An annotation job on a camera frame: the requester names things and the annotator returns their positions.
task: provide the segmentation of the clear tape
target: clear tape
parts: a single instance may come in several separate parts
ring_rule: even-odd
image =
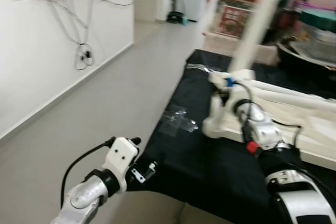
[[[177,105],[169,106],[160,119],[162,125],[159,128],[159,132],[169,136],[176,136],[179,129],[191,133],[198,130],[196,122],[186,118],[186,114],[187,111],[183,107]]]
[[[221,71],[220,68],[214,68],[214,67],[209,67],[209,66],[202,65],[202,64],[191,64],[191,63],[187,64],[185,66],[185,69],[199,69],[206,73],[210,73],[214,71]]]

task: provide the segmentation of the red component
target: red component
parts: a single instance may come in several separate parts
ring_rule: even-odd
[[[255,155],[259,149],[259,145],[256,142],[249,142],[247,144],[247,149],[249,152]]]

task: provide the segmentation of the baseboard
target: baseboard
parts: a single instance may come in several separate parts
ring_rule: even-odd
[[[62,100],[64,100],[67,96],[72,94],[76,89],[78,89],[80,86],[82,86],[87,81],[89,81],[92,77],[94,77],[96,74],[98,74],[101,70],[103,70],[105,67],[107,67],[110,63],[112,63],[118,57],[122,56],[122,54],[133,45],[134,45],[133,41],[131,43],[127,44],[125,47],[123,47],[118,52],[116,52],[113,56],[106,59],[102,64],[98,65],[92,71],[86,73],[84,76],[82,76],[74,84],[72,84],[69,87],[67,87],[66,89],[64,89],[58,95],[56,95],[55,97],[50,99],[48,102],[43,104],[41,107],[39,107],[36,111],[31,113],[27,117],[23,118],[20,122],[18,122],[13,127],[11,127],[8,131],[6,131],[3,135],[0,136],[0,146],[3,145],[4,143],[6,143],[9,139],[12,139],[15,135],[20,133],[26,127],[31,125],[38,118],[40,118],[44,113],[46,113],[47,111],[49,111],[50,109],[55,107],[57,104],[59,104]]]

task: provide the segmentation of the black table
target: black table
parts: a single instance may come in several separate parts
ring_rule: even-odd
[[[225,71],[231,58],[196,50],[187,63],[203,64]],[[293,90],[335,97],[332,90],[321,90],[313,80],[300,80],[283,70],[255,64],[256,79]],[[186,117],[199,129],[193,133],[179,129],[175,137],[160,132],[160,121],[139,160],[146,165],[164,157],[154,177],[143,187],[187,202],[236,224],[271,223],[269,194],[264,176],[255,158],[244,145],[226,139],[211,139],[202,133],[202,121],[208,117],[212,94],[208,73],[185,69],[170,103],[186,108]],[[336,191],[334,171],[306,164],[307,170]],[[328,196],[334,209],[336,203]]]

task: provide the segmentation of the tiled floor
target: tiled floor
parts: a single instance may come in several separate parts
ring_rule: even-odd
[[[185,59],[202,47],[201,23],[161,24],[59,105],[0,146],[0,223],[50,223],[61,178],[80,154],[110,136],[146,142],[168,103]],[[78,164],[68,187],[103,163],[101,150]],[[114,197],[92,223],[111,223]]]

